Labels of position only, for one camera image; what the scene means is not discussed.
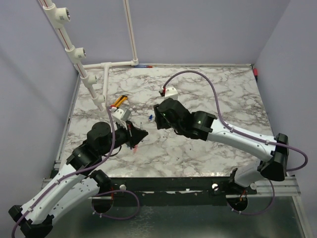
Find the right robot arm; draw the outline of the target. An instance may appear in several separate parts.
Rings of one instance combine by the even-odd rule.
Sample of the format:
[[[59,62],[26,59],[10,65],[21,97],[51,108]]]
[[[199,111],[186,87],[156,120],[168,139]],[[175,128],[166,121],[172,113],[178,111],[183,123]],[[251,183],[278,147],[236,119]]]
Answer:
[[[250,184],[263,179],[283,181],[288,159],[288,137],[261,135],[230,124],[204,111],[189,112],[178,100],[167,98],[154,105],[158,129],[172,128],[176,134],[229,145],[257,158],[235,168],[227,182],[228,190],[238,194]]]

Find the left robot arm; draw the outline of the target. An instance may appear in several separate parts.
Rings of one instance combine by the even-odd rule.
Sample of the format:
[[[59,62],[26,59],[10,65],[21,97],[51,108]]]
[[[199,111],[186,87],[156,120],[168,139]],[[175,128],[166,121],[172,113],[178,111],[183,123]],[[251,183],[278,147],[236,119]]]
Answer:
[[[55,177],[36,196],[23,205],[14,205],[9,215],[16,222],[11,236],[20,228],[27,238],[44,238],[54,223],[82,200],[105,195],[112,190],[111,179],[96,167],[111,156],[114,149],[126,144],[131,148],[146,136],[146,130],[131,121],[127,127],[97,122],[86,140],[75,148]]]

